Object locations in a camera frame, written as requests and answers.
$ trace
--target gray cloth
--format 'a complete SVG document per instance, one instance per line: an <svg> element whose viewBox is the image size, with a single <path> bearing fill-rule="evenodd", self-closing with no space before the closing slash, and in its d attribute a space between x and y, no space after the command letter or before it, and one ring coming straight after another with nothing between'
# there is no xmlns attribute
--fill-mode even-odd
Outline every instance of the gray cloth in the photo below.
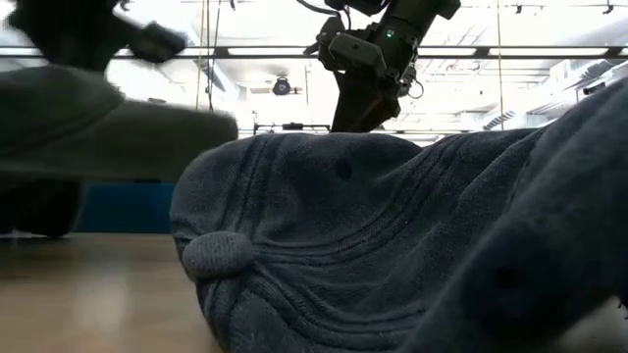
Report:
<svg viewBox="0 0 628 353"><path fill-rule="evenodd" d="M628 81L422 149L262 135L198 157L173 233L231 353L531 352L628 280Z"/></svg>
<svg viewBox="0 0 628 353"><path fill-rule="evenodd" d="M126 100L101 75L46 66L0 73L0 171L177 180L237 138L227 116Z"/></svg>

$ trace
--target ceiling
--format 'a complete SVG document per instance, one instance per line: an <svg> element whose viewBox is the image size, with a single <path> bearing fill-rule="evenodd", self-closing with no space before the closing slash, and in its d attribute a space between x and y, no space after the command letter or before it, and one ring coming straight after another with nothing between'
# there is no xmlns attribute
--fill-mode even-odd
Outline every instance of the ceiling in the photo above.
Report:
<svg viewBox="0 0 628 353"><path fill-rule="evenodd" d="M499 14L496 2L463 0L451 21L438 18L434 22L423 45L603 46L628 42L624 33L628 4L621 1L611 0L616 6L607 15L603 13L606 0L500 0ZM323 0L310 3L324 6ZM521 5L520 13L516 5ZM177 30L189 28L198 35L199 45L274 47L313 43L327 19L295 0L235 0L235 9L225 0L134 0L126 16L141 23L156 20ZM351 19L353 28L379 20L378 16L369 19L357 12L351 13ZM331 123L338 89L333 75L316 60L219 62L225 75L246 87L248 94L245 100L239 97L237 103L228 99L212 102L236 112L241 126L252 126L255 119L261 123ZM526 99L558 62L419 59L416 68L423 89L417 86L413 93L422 91L423 95L420 99L402 98L401 114L387 127L476 129L483 115L500 104L507 107ZM287 77L292 87L299 88L299 94L277 97L269 93L278 76ZM207 77L191 60L176 60L161 68L114 62L109 77L131 97L158 95L175 104L209 107L204 93Z"/></svg>

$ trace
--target blue panel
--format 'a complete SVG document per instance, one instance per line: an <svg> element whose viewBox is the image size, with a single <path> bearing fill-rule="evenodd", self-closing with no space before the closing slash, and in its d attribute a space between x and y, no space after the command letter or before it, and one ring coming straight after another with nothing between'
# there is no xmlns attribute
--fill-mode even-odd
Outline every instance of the blue panel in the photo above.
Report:
<svg viewBox="0 0 628 353"><path fill-rule="evenodd" d="M80 232L169 233L173 183L94 183L87 191Z"/></svg>

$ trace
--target cap stitching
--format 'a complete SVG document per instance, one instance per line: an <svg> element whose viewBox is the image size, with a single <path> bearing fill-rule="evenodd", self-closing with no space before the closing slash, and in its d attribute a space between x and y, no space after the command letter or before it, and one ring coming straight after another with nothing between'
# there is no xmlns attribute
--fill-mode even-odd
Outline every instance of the cap stitching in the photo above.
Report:
<svg viewBox="0 0 628 353"><path fill-rule="evenodd" d="M290 322L288 322L284 316L280 313L279 309L276 308L275 306L273 306L265 297L259 295L258 293L256 293L254 290L252 290L252 288L250 288L248 285L244 286L245 289L242 291L247 291L249 292L251 295L257 297L258 299L264 301L266 304L268 304L268 306L270 306L271 308L273 308L273 310L275 311L275 313L277 313L277 316L284 322L286 323L286 326L293 331L294 333L298 334L299 336L301 336L303 339L309 341L310 343L313 344L317 344L317 345L321 345L324 347L331 347L331 348L339 348L339 349L344 349L344 350L349 350L349 351L355 351L355 352L364 352L365 349L363 348L354 348L354 347L350 347L350 346L346 346L346 345L342 345L342 344L330 344L330 342L323 342L323 341L319 341L318 339L311 337L310 335L305 334L305 332L303 332L301 329L297 329L294 326L291 325ZM309 320L307 320L311 325L316 326L316 327L320 327L317 324L311 323ZM409 329L400 329L399 331L404 331L404 330L408 330L410 331L411 328ZM394 351L395 349L398 349L398 347L402 344L402 342L405 340L405 338L403 338L398 344L396 344L395 346L391 346L390 348L384 348L384 347L371 347L368 349L368 351L371 352L387 352L387 351Z"/></svg>
<svg viewBox="0 0 628 353"><path fill-rule="evenodd" d="M259 149L254 149L253 147L256 146L257 144L261 143L261 147ZM264 149L266 148L266 144L268 143L268 139L264 140L262 139L262 142L260 142L260 138L253 138L253 142L250 144L250 146L246 149L246 152L244 153L244 155L242 156L242 164L240 165L240 167L238 168L238 170L241 172L244 169L246 169L249 165L250 165L250 161L253 160L253 166L251 167L252 170L252 176L246 181L246 186L244 189L244 194L242 195L242 199L241 202L244 204L244 206L246 206L246 201L248 200L248 195L250 193L250 189L251 189L251 184L252 182L255 180L255 175L257 174L257 167L259 165L259 160L260 160L260 155L262 154L262 152L264 151ZM232 202L230 202L229 206L233 206L234 203L237 202L237 200L235 200L233 196L233 193L236 190L236 185L237 182L232 182L232 188L230 190L229 193L229 199L233 200ZM233 207L225 207L225 211L223 213L223 216L221 217L221 222L218 225L217 229L222 229L225 226L225 214L228 213L229 210L231 210ZM244 216L244 211L246 207L238 207L239 208L239 212L237 215L237 219L235 221L235 231L238 231L240 229L240 224L242 223L242 218Z"/></svg>
<svg viewBox="0 0 628 353"><path fill-rule="evenodd" d="M282 287L280 285L276 284L276 281L275 281L275 279L272 276L267 275L267 273L265 273L263 271L260 271L260 270L257 270L256 274L259 275L260 278L263 278L270 285L275 287L279 292L281 292L282 295L284 296L284 298L286 299L286 301L289 304L293 303L293 300L289 299L286 296L286 291L282 290ZM253 290L255 293L257 293L257 295L262 295L262 293L260 291L255 290L254 288L251 288L250 286L248 286L248 288ZM292 287L292 289L295 292L298 292L299 295L303 297L304 301L311 302L314 307L317 306L316 303L313 303L313 300L311 298L308 298L307 295L303 295L301 293L301 291L299 291L298 289L296 289L294 287ZM401 315L397 315L397 316L391 316L391 317L386 318L386 319L372 319L372 320L368 320L368 321L351 321L351 320L343 320L343 319L334 318L334 321L339 321L339 322L342 322L343 324L348 324L348 325L363 325L363 324L373 324L373 325L377 324L377 325L379 325L379 324L386 324L386 323L394 323L394 322L397 322L397 321L400 321L400 320L411 319L411 318L420 316L421 314L423 314L425 312L427 312L427 308L422 307L422 308L419 308L419 309L415 310L411 314L405 313L405 314L401 314ZM326 328L326 327L322 327L320 325L317 325L317 326L319 326L321 328L329 329L329 330L332 330L332 331L335 331L335 332L351 332L350 330L342 330L342 329L336 329L336 328ZM398 329L410 329L410 328L413 328L414 326L415 326L414 324L412 324L409 327L407 327L405 325L400 325L398 328L385 329L385 331L386 330L398 330ZM381 329L373 329L372 332L375 333L375 332L381 332L381 331L382 331Z"/></svg>
<svg viewBox="0 0 628 353"><path fill-rule="evenodd" d="M449 151L450 149L454 149L454 148L457 148L457 147L459 147L459 146L457 146L457 144L456 144L456 146L451 146L451 145L449 145L449 146L447 147L447 149L444 149L443 151L441 151L440 155L445 154L445 153L446 153L445 151ZM420 185L421 185L421 184L422 184L422 183L421 183L420 181L419 181L419 182L416 182L416 183L414 184L414 186L415 186L415 187L414 187L413 192L411 193L411 194L412 194L412 196L413 196L413 195L417 192L417 190L420 188ZM395 219L390 220L390 223L391 223L391 222L395 222L395 221L397 221L399 218L400 218L400 217L397 217L397 218L395 218ZM265 279L265 281L267 281L269 284L273 285L273 286L274 286L277 290L279 290L280 292L283 292L283 291L281 290L281 288L280 288L280 287L278 287L278 286L276 286L275 284L273 284L273 281L272 281L270 278L268 278L267 276L265 276L263 273L261 273L261 272L257 271L257 275L259 275L259 276L260 276L260 279L262 279L262 278L263 278L263 279ZM288 323L287 319L286 319L283 315L281 315L281 314L280 314L280 313L281 313L281 311L280 311L280 309L279 309L279 308L277 308L276 306L274 306L274 305L273 305L271 302L269 302L269 301L268 301L268 300L267 300L267 299L266 299L266 298L265 298L265 297L264 297L261 293L259 293L259 292L258 292L258 291L256 291L254 288L252 288L252 287L250 286L250 284L245 284L244 286L245 286L245 288L246 288L249 292L251 292L251 293L252 293L252 294L254 294L255 296L257 296L257 297L259 297L260 299L262 299L262 300L264 300L265 302L267 302L267 303L269 304L269 306L271 306L272 308L274 308L274 309L277 311L277 313L279 314L279 317L280 317L280 318L281 318L284 322ZM302 295L302 296L303 296L303 299L304 299L305 301L311 302L311 299L308 299L308 298L307 298L307 296L304 296L304 295ZM292 300L288 299L287 297L285 297L285 300L286 300L288 303L290 303L290 304L292 303ZM402 319L408 319L408 320L411 320L413 317L416 317L416 319L417 319L417 320L419 320L419 319L420 319L420 317L421 317L421 314L422 314L422 313L425 313L425 311L426 311L426 310L421 310L420 312L417 312L417 313L415 313L415 314L413 314L413 315L398 316L398 317L388 318L388 319L384 319L384 320L372 321L371 323L372 323L372 324L375 324L375 323L377 323L377 324L393 323L393 322L396 322L396 321L399 321L399 320L402 320ZM336 332L336 333L351 333L350 331L345 331L345 332L343 332L341 329L337 329L337 328L329 328L329 327L327 327L327 326L325 326L325 325L321 325L320 323L314 323L314 322L312 322L312 321L311 321L309 318L307 318L307 317L302 317L302 319L303 319L303 320L306 320L306 321L307 321L310 325L313 325L313 326L318 327L318 328L320 328L320 329L328 330L328 331L330 331L330 332ZM350 322L347 322L347 323L348 323L348 324L359 325L359 323L358 323L358 322L355 322L355 323L350 323ZM415 323L412 323L411 325L407 325L407 326L400 326L400 327L398 327L398 328L393 328L393 329L390 329L390 330L387 330L387 331L389 331L389 332L396 332L396 331L410 330L410 329L414 328L414 327L415 327L415 325L416 325ZM374 333L377 333L377 332L382 332L382 330L381 330L381 329L373 329L373 331L371 331L371 332L369 332L369 333L374 334ZM314 339L313 339L313 338L311 338L311 337L304 336L304 338L309 339L309 340L312 340L312 341L314 342Z"/></svg>
<svg viewBox="0 0 628 353"><path fill-rule="evenodd" d="M250 146L249 146L249 148L247 149L246 153L244 154L244 156L243 156L243 160L244 160L244 161L243 161L243 163L242 163L242 166L243 166L243 167L248 165L248 163L247 163L247 162L249 161L249 158L247 158L247 157L248 157L249 151L254 151L254 150L253 150L253 145L256 145L257 143L260 143L260 142L259 142L259 140L260 140L260 138L259 138L259 137L255 138L255 140L251 143L251 145L250 145ZM262 146L261 146L261 147L260 147L257 151L255 151L255 152L256 152L256 153L255 153L255 156L252 158L252 159L254 159L254 164L253 164L253 166L252 166L252 176L251 176L251 178L247 181L247 183L246 183L246 188L245 188L245 190L244 190L244 195L242 196L242 203L244 204L244 207L240 207L240 210L239 210L239 215L238 215L237 221L236 221L236 223L235 223L235 229L236 229L236 230L239 230L239 229L240 229L240 224L241 224L241 222L242 222L242 218L243 218L243 215L244 215L244 213L245 213L244 211L245 211L245 209L246 209L246 204L247 204L247 202L246 202L246 201L248 200L248 194L249 194L250 189L251 189L251 184L252 184L252 182L255 180L255 176L257 175L257 172L258 172L258 165L259 165L259 161L260 161L260 159L261 159L261 158L260 158L260 156L262 155L263 151L265 151L265 149L266 149L266 145L268 144L268 141L269 141L269 140L270 140L270 138L265 138L265 139L262 139ZM235 189L235 185L236 185L236 184L235 184L235 183L233 183L233 186L232 186L232 191L231 191L231 192L233 192L233 190ZM221 221L221 226L220 226L220 227L223 227L223 225L222 225L222 224L224 223L224 219L225 219L225 217L224 217L224 214L223 214L223 217L221 218L221 220L222 220L222 221ZM215 288L217 289L217 288L218 288L218 287L219 287L222 283L223 283L223 281L222 281L222 280L217 280L217 281L215 282L215 285L216 285L216 286L215 286ZM234 311L234 310L233 310L233 308L236 306L236 304L239 302L239 300L240 300L240 298L241 298L242 288L243 288L243 285L242 285L242 284L240 284L240 285L238 286L238 289L236 290L236 292L239 292L239 294L237 295L237 299L235 300L235 302L234 302L234 306L231 308L230 313L232 313L232 312ZM213 303L215 303L215 302L216 302L216 300L212 301L212 305L211 305L210 311L214 311L214 309L215 309L215 308L214 308ZM226 327L227 327L227 328L229 328L230 335L231 335L231 331L232 331L232 319L233 319L233 314L229 315L228 322L226 323Z"/></svg>
<svg viewBox="0 0 628 353"><path fill-rule="evenodd" d="M277 148L279 149L280 146L282 145L282 143L286 140L286 137L288 135L284 134L284 135L281 135L279 138L276 137L276 135L268 135L268 136L271 136L271 137L266 138L265 144L262 147L262 150L259 152L258 162L259 162L259 160L262 159L262 157L261 157L262 153L265 152L266 147L267 147L268 143L271 140L273 140L273 139L275 140L274 142L277 144ZM261 187L258 188L258 190L266 190L266 188L267 188L268 181L270 179L269 174L273 172L273 169L274 169L273 166L275 165L275 162L277 162L277 154L275 154L273 157L274 157L273 161L271 163L266 164L266 166L267 166L266 168L268 169L268 171L266 173L264 173L264 177L262 178L262 185L261 185ZM256 175L258 173L260 173L260 174L263 173L262 171L258 170L258 168L257 168L258 164L259 163L257 163L255 165L255 175L251 178L251 180L256 179ZM252 222L253 223L253 227L252 227L252 232L250 234L251 241L258 240L258 238L259 238L259 236L256 235L257 234L257 229L259 228L259 223L260 223L260 221L262 219L262 215L264 214L264 211L266 210L266 205L267 205L265 197L259 197L258 200L261 200L261 201L259 201L259 203L260 203L259 206L260 207L256 208L257 212L255 213L255 220Z"/></svg>
<svg viewBox="0 0 628 353"><path fill-rule="evenodd" d="M215 293L217 293L220 289L220 285L221 284L225 284L222 280L215 283L216 285L214 286L214 290L212 291L211 295L215 295ZM237 283L235 284L231 284L231 285L236 285L237 288L235 289L235 292L237 293L237 295L235 296L235 300L232 303L232 305L230 306L230 308L228 309L228 315L227 315L227 324L225 325L225 327L227 328L227 332L228 332L228 337L231 337L232 332L234 331L233 329L233 318L234 318L234 310L236 308L237 305L240 304L241 300L242 300L242 293L244 291L244 284L242 280L239 280ZM216 300L212 300L211 301L211 305L210 305L210 313L213 315L213 317L216 317L216 306L214 305L214 303L216 303ZM231 347L231 340L230 339L225 339L226 343L227 343L227 347L223 347L223 348L230 348Z"/></svg>
<svg viewBox="0 0 628 353"><path fill-rule="evenodd" d="M254 151L254 146L256 146L256 144L259 143L259 139L255 139L253 140L247 147L246 150L244 151L243 157L241 158L241 160L239 161L240 164L237 168L238 171L244 170L246 168L246 166L248 165L248 162L250 161L250 158L248 158L250 156L250 154L252 153L251 151ZM235 198L233 197L234 192L236 190L236 183L233 182L231 184L231 188L228 192L228 200L230 200L231 202L223 209L223 213L222 216L220 218L220 223L217 225L216 229L220 229L224 226L224 223L226 221L226 217L225 215L229 212L229 210L232 208L230 206L233 205L234 202L236 202ZM237 224L236 226L239 227L239 223L241 222L241 214L238 217L237 220ZM181 216L179 215L178 218L176 220L173 220L173 225L179 225L179 227L183 226L183 227L187 227L189 228L194 235L196 236L200 236L202 235L205 231L202 231L201 229L198 228L198 225L191 221L190 219L188 219L185 216ZM183 251L183 249L191 242L191 239L189 238L182 238L181 237L181 233L180 232L174 232L175 235L175 241L176 243L179 245L178 247L180 247ZM196 286L201 285L197 282L197 280L194 280ZM222 279L215 279L212 281L207 282L204 285L207 285L207 289L208 289L208 294L207 297L205 298L205 300L209 300L210 301L210 305L208 308L208 316L209 317L216 317L216 300L212 300L211 298L213 298L216 295L216 292L218 291L218 289L221 287L221 285L224 284L224 281ZM226 324L226 327L229 328L231 325L231 315L228 316L228 322Z"/></svg>

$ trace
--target railing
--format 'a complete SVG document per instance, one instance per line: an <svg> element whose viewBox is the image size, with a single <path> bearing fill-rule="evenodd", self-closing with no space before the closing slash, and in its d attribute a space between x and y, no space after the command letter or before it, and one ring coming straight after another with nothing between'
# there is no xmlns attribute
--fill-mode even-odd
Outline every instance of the railing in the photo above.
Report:
<svg viewBox="0 0 628 353"><path fill-rule="evenodd" d="M316 55L304 55L305 46L218 46L210 48L190 47L176 59L316 59ZM0 58L39 59L36 48L0 46ZM115 56L118 60L134 59L125 49ZM421 59L471 59L471 60L544 60L544 59L628 59L628 46L422 46Z"/></svg>

